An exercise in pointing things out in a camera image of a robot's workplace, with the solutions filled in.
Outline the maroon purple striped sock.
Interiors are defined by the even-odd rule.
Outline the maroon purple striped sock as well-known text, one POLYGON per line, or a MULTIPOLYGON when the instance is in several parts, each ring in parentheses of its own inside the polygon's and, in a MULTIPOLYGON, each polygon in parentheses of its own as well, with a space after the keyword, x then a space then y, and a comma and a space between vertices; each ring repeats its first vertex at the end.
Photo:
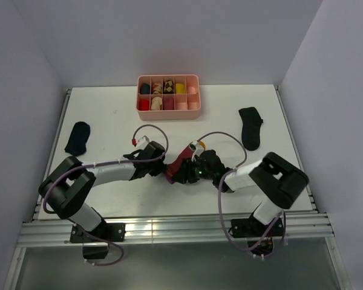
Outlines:
MULTIPOLYGON (((198 141, 206 150, 204 142, 198 141)), ((164 171, 165 177, 170 184, 190 183, 191 180, 191 156, 192 151, 189 148, 190 143, 182 150, 173 163, 167 164, 164 171)))

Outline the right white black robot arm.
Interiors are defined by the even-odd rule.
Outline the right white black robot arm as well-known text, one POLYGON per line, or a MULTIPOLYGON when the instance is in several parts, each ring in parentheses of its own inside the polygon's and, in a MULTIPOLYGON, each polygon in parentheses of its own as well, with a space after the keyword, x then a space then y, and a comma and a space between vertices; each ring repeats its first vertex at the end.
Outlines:
POLYGON ((180 167, 168 175, 172 182, 180 184, 211 180, 216 188, 224 178, 221 191, 225 193, 257 186, 266 198, 246 219, 243 228, 247 234, 255 236, 264 235, 273 219, 282 210, 290 209, 309 183, 308 176, 302 170, 274 152, 267 153, 260 161, 234 170, 221 162, 216 151, 207 150, 199 156, 182 159, 180 167))

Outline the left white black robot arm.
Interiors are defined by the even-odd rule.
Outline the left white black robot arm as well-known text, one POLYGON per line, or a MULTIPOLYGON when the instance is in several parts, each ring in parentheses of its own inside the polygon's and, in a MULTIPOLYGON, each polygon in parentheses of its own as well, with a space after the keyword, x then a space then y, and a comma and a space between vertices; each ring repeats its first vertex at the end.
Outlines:
POLYGON ((91 189, 114 181, 157 176, 165 166, 164 154, 161 144, 142 138, 135 151, 105 166, 86 166, 75 156, 69 156, 42 182, 38 192, 55 214, 72 221, 90 240, 106 240, 113 236, 113 231, 104 218, 85 203, 91 189))

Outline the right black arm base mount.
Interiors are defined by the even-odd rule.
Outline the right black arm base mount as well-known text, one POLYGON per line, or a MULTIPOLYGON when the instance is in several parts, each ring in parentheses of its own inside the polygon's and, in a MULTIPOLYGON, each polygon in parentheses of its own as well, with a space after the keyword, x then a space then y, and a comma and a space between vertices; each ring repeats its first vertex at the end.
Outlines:
MULTIPOLYGON (((286 233, 286 218, 279 217, 278 220, 273 224, 270 231, 265 235, 264 239, 258 244, 258 246, 252 250, 252 254, 258 256, 271 254, 275 248, 273 238, 281 236, 283 237, 286 233)), ((253 216, 244 219, 232 219, 231 227, 227 231, 228 234, 236 239, 240 238, 260 238, 269 227, 263 225, 253 216)))

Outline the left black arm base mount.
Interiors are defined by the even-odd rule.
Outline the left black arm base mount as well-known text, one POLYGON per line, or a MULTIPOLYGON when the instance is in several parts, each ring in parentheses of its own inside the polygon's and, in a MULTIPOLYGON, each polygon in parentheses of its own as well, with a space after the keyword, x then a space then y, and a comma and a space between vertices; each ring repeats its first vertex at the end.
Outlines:
POLYGON ((82 257, 86 263, 94 266, 111 266, 120 262, 124 255, 124 249, 117 244, 125 239, 125 223, 101 224, 93 231, 85 231, 79 225, 73 225, 69 243, 82 244, 82 257), (120 256, 112 262, 102 262, 111 250, 118 250, 120 256))

